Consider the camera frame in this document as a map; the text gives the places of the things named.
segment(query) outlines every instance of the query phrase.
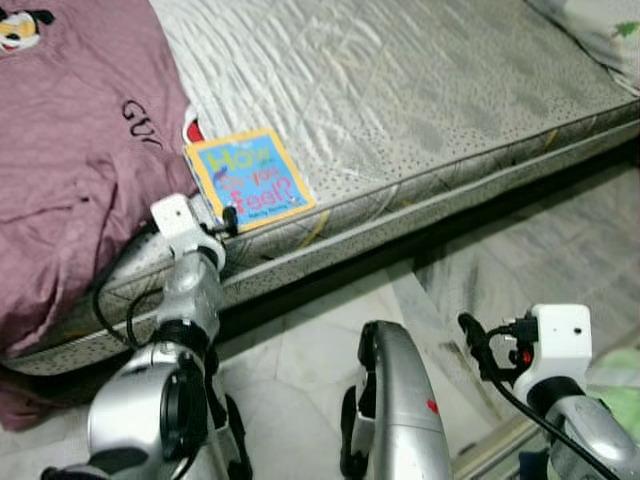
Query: children's book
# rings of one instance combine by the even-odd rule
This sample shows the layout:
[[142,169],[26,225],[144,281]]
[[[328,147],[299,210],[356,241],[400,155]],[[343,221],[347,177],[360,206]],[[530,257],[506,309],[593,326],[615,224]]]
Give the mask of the children's book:
[[300,172],[271,129],[192,143],[187,158],[218,221],[236,207],[241,232],[314,207]]

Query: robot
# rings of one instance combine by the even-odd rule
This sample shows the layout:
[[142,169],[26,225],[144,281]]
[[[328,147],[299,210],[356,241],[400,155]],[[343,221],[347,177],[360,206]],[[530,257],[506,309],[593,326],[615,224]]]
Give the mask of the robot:
[[[587,307],[536,305],[523,318],[488,333],[468,313],[458,323],[481,378],[548,433],[549,448],[537,455],[543,464],[529,478],[547,478],[548,466],[566,480],[640,478],[640,449],[607,406],[584,393],[592,357]],[[498,367],[489,344],[496,335],[516,340],[509,354],[513,368]],[[362,379],[342,403],[342,474],[349,479],[451,479],[437,403],[408,332],[388,322],[366,324],[358,359]]]
[[[154,332],[93,400],[89,461],[49,468],[42,479],[175,480],[194,464],[207,478],[252,478],[242,419],[224,393],[213,348],[224,247],[203,231],[183,195],[151,211],[175,257]],[[224,230],[233,232],[235,211],[225,210],[223,218]]]

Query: cartoon character print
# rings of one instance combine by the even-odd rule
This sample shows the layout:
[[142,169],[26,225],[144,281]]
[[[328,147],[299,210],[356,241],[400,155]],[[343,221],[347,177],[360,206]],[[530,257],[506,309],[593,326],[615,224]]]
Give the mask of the cartoon character print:
[[35,47],[40,41],[40,24],[51,25],[54,20],[49,10],[7,13],[0,8],[0,54]]

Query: gray mattress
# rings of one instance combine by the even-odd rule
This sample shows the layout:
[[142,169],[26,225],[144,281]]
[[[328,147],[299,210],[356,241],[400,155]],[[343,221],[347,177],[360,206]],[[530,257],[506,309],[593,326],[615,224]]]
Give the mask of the gray mattress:
[[[151,3],[205,135],[274,128],[317,200],[228,242],[224,306],[639,131],[638,101],[521,0]],[[104,289],[106,317],[120,323],[170,266],[160,238],[137,239]],[[3,363],[51,375],[120,351],[99,331],[90,293],[37,348]]]

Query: tiled floor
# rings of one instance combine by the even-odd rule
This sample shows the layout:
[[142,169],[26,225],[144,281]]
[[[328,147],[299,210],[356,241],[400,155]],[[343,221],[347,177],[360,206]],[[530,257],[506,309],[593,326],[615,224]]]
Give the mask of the tiled floor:
[[[580,301],[604,349],[638,323],[639,211],[638,171],[620,168],[424,253],[415,273],[399,263],[222,345],[255,478],[340,478],[340,404],[372,319],[403,324],[418,345],[451,457],[485,436],[513,411],[480,385],[452,320],[469,310],[491,324],[534,302]],[[87,411],[0,432],[0,479],[86,460]]]

